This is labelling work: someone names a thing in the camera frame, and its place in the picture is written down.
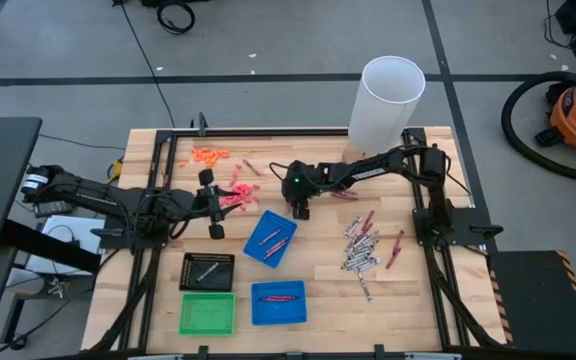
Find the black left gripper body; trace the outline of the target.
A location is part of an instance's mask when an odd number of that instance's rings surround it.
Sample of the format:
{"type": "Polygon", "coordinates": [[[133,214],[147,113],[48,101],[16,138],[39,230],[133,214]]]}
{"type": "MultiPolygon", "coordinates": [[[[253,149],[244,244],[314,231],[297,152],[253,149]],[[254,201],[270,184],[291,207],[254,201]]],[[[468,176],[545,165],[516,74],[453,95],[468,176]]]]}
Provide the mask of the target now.
{"type": "Polygon", "coordinates": [[[198,178],[200,188],[194,194],[187,221],[207,218],[210,220],[208,225],[210,238],[224,239],[225,230],[220,224],[225,218],[220,205],[222,191],[214,184],[214,174],[210,168],[201,170],[198,178]]]}

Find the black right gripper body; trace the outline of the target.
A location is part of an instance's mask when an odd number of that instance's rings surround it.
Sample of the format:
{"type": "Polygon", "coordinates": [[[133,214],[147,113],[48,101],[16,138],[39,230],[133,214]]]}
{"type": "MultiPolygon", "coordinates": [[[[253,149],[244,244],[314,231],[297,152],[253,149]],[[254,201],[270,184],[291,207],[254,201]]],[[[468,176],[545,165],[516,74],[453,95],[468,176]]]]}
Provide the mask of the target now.
{"type": "Polygon", "coordinates": [[[324,168],[293,161],[282,180],[282,195],[292,207],[292,216],[297,220],[309,220],[309,199],[322,194],[324,168]]]}

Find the blue plastic slotted basket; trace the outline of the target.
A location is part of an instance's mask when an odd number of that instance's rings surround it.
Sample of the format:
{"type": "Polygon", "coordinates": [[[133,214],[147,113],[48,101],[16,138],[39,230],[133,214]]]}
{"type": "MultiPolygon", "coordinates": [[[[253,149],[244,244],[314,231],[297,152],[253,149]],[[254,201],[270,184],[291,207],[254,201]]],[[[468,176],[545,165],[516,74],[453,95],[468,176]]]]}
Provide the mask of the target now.
{"type": "Polygon", "coordinates": [[[305,283],[302,280],[253,283],[251,286],[252,324],[255,326],[289,325],[308,320],[305,283]],[[295,295],[291,302],[262,302],[268,295],[295,295]]]}
{"type": "Polygon", "coordinates": [[[270,210],[266,210],[261,216],[253,232],[251,233],[246,245],[244,246],[243,253],[270,268],[277,268],[284,254],[287,252],[288,247],[294,238],[296,230],[296,223],[270,210]],[[278,228],[282,229],[280,234],[269,240],[264,245],[258,245],[258,243],[265,236],[278,228]],[[269,259],[264,260],[263,257],[265,256],[266,251],[285,237],[289,237],[288,245],[271,256],[269,259]]]}

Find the grey crayon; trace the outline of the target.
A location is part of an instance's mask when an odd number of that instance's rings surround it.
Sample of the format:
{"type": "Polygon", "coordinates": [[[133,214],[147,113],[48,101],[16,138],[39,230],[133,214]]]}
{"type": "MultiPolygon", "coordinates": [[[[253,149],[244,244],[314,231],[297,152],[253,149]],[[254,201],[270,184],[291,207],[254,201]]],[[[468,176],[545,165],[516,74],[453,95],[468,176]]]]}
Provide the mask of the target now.
{"type": "Polygon", "coordinates": [[[202,282],[209,274],[211,274],[215,269],[217,269],[219,265],[220,265],[219,262],[215,262],[214,264],[212,264],[207,270],[205,270],[197,277],[196,282],[197,283],[202,282]]]}

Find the round wooden lamp base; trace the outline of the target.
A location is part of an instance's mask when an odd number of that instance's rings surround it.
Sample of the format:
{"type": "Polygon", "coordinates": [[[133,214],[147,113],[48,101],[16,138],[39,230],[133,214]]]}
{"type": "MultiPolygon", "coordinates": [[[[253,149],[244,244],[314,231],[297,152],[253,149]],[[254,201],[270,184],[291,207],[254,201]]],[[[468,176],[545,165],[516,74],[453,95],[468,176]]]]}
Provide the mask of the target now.
{"type": "Polygon", "coordinates": [[[342,161],[345,163],[353,163],[365,159],[367,153],[353,145],[347,143],[342,151],[342,161]]]}

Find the black plastic slotted basket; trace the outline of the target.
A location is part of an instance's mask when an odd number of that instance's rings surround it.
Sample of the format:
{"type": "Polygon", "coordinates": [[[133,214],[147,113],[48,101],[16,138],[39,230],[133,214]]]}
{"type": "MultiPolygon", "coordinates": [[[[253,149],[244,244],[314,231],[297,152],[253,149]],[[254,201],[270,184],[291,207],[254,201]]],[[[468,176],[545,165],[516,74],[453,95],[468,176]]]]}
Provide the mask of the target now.
{"type": "Polygon", "coordinates": [[[234,278],[235,256],[216,253],[186,253],[180,274],[180,291],[210,291],[230,292],[234,278]],[[202,282],[197,283],[197,277],[212,264],[220,265],[202,282]]]}

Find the yellow clamp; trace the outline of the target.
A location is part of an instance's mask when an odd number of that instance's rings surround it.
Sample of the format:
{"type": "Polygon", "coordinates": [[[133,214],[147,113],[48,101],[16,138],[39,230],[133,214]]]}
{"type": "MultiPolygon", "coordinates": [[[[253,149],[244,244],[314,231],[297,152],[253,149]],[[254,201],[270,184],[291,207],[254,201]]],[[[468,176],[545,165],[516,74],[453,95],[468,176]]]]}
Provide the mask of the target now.
{"type": "Polygon", "coordinates": [[[121,176],[121,172],[122,172],[122,167],[123,167],[123,159],[119,158],[117,160],[115,160],[107,169],[107,184],[111,184],[114,181],[117,181],[120,176],[121,176]]]}

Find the green plastic slotted basket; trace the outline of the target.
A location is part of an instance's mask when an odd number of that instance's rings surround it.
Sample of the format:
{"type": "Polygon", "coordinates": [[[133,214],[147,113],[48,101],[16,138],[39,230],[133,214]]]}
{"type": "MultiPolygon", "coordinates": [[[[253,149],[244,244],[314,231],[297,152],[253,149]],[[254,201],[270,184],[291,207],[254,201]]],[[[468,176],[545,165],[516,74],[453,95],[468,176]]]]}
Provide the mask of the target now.
{"type": "Polygon", "coordinates": [[[181,336],[230,336],[235,328],[235,309],[234,293],[185,293],[178,333],[181,336]]]}

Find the white cylindrical lamp shade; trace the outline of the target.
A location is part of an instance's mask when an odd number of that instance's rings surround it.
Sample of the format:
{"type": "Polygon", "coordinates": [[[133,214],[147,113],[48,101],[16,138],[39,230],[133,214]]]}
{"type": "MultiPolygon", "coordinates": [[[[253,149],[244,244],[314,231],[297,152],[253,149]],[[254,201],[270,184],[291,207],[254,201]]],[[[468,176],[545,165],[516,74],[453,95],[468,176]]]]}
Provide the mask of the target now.
{"type": "Polygon", "coordinates": [[[399,56],[371,60],[358,85],[348,126],[350,143],[364,153],[392,148],[425,89],[425,75],[413,61],[399,56]]]}

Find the white box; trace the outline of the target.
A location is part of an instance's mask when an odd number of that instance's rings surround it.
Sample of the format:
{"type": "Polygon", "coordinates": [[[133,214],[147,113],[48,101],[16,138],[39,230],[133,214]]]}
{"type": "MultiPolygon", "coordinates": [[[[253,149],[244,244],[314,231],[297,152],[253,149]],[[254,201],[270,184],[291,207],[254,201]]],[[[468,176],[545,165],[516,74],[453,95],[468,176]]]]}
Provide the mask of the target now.
{"type": "MultiPolygon", "coordinates": [[[[105,221],[102,219],[54,215],[43,223],[41,232],[82,250],[92,252],[96,255],[102,255],[105,251],[100,248],[101,239],[99,236],[94,235],[92,230],[102,228],[104,224],[105,221]]],[[[74,267],[36,255],[30,255],[28,257],[25,269],[40,274],[90,275],[90,272],[83,270],[76,271],[74,267]]]]}

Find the black power adapter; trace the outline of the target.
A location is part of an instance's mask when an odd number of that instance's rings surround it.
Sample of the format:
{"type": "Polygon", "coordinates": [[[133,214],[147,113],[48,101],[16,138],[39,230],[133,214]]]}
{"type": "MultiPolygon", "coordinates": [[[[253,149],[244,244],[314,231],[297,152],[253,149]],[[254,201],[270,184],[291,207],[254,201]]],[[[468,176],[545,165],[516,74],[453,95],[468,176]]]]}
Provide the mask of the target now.
{"type": "Polygon", "coordinates": [[[50,217],[53,215],[69,214],[74,210],[74,207],[63,201],[50,201],[44,203],[35,203],[33,205],[33,213],[36,218],[50,217]]]}

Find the black desk leg beam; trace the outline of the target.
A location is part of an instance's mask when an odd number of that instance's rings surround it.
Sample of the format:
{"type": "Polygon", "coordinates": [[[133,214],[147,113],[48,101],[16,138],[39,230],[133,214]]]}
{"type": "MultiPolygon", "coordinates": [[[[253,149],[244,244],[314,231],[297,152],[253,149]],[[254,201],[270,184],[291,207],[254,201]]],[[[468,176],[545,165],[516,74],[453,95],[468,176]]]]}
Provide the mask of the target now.
{"type": "Polygon", "coordinates": [[[45,235],[30,227],[6,220],[0,232],[0,247],[11,247],[56,263],[95,273],[101,256],[45,235]]]}

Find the bunch of keys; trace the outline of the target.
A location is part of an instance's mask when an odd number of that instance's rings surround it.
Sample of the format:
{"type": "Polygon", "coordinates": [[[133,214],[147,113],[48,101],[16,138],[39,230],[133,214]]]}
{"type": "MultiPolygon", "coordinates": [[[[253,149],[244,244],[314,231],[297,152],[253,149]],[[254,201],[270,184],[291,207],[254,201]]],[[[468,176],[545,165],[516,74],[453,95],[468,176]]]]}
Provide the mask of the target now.
{"type": "Polygon", "coordinates": [[[57,277],[50,278],[47,281],[47,295],[54,295],[62,299],[66,289],[66,283],[57,277]]]}

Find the black hazard-striped platform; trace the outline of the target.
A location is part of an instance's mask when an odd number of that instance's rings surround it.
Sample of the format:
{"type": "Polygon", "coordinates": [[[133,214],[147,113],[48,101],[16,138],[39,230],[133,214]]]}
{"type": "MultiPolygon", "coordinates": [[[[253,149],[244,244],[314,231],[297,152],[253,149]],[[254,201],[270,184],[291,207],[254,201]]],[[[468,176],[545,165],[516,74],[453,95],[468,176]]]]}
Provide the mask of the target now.
{"type": "Polygon", "coordinates": [[[565,252],[496,252],[489,270],[509,345],[576,354],[576,277],[565,252]]]}

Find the black aluminium table frame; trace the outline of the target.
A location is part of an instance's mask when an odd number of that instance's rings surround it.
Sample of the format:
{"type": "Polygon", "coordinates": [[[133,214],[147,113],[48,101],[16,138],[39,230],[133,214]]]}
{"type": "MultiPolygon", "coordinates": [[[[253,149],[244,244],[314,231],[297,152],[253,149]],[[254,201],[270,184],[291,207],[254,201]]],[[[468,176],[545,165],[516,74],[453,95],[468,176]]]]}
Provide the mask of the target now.
{"type": "Polygon", "coordinates": [[[453,310],[437,316],[435,308],[444,304],[430,281],[427,251],[416,240],[412,211],[416,201],[411,184],[397,175],[380,176],[355,185],[358,201],[344,201],[328,195],[310,203],[311,217],[299,223],[295,238],[277,268],[270,268],[243,253],[245,243],[266,210],[289,216],[290,206],[283,200],[279,179],[284,167],[300,160],[309,164],[336,162],[348,143],[339,128],[213,129],[205,137],[182,131],[175,147],[164,147],[162,162],[171,169],[160,169],[158,180],[169,180],[174,187],[191,189],[196,185],[201,164],[192,148],[228,150],[230,156],[215,165],[215,179],[227,185],[236,170],[236,183],[258,184],[260,204],[247,203],[246,210],[232,212],[225,221],[225,238],[213,240],[207,221],[191,223],[181,238],[174,240],[160,255],[156,287],[150,307],[139,307],[133,316],[128,342],[144,345],[151,354],[178,353],[185,358],[207,355],[222,358],[233,355],[304,359],[384,355],[403,351],[437,351],[444,339],[457,343],[459,326],[453,310]],[[255,175],[243,162],[247,159],[261,173],[255,175]],[[186,162],[183,167],[179,162],[186,162]],[[379,240],[369,256],[381,262],[361,272],[373,302],[368,303],[357,273],[342,270],[349,239],[344,231],[355,217],[362,227],[374,210],[373,226],[379,240]],[[405,231],[401,251],[390,269],[392,248],[400,230],[405,231]],[[230,336],[181,336],[178,333],[182,292],[179,280],[184,255],[190,252],[226,253],[236,258],[233,291],[236,297],[235,328],[230,336]],[[252,324],[251,286],[270,281],[302,280],[305,283],[308,320],[305,323],[255,326],[252,324]]]}

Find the black clamp bracket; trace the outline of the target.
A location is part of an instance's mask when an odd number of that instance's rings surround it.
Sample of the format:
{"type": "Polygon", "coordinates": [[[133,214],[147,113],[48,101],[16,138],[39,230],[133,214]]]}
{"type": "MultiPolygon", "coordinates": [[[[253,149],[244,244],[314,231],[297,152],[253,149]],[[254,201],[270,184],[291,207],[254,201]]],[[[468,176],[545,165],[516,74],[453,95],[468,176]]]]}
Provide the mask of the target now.
{"type": "Polygon", "coordinates": [[[205,137],[207,134],[207,129],[209,128],[207,119],[205,118],[203,112],[200,112],[196,119],[191,120],[190,126],[197,129],[198,137],[205,137]]]}

